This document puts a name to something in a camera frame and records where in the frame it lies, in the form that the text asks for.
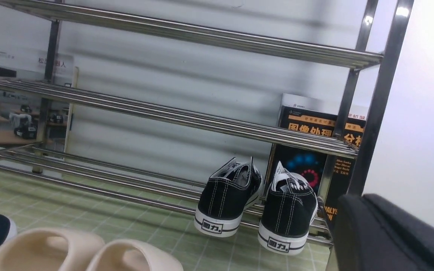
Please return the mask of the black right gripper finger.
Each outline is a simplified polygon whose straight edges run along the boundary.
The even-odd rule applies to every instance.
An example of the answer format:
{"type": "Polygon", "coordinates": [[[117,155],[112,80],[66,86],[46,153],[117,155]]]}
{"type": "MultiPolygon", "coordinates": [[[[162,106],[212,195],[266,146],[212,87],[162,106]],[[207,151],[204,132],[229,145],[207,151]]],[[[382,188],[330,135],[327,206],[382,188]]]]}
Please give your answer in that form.
{"type": "Polygon", "coordinates": [[[377,194],[341,196],[333,237],[340,271],[434,271],[434,227],[377,194]]]}

